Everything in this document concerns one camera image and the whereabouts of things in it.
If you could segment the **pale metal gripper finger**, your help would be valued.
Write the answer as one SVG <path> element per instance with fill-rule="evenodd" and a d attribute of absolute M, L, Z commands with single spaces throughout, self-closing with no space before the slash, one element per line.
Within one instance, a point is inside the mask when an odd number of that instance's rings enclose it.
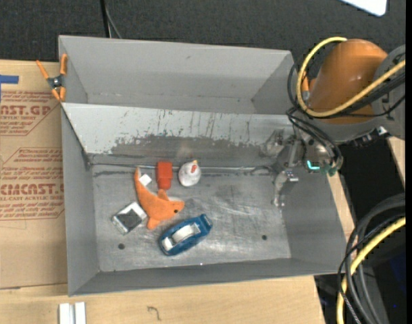
<path fill-rule="evenodd" d="M 271 136 L 261 145 L 261 155 L 264 157 L 277 157 L 285 147 L 284 131 L 274 130 Z"/>
<path fill-rule="evenodd" d="M 286 197 L 290 194 L 298 182 L 299 177 L 292 169 L 282 170 L 274 180 L 273 204 L 276 207 L 284 207 Z"/>

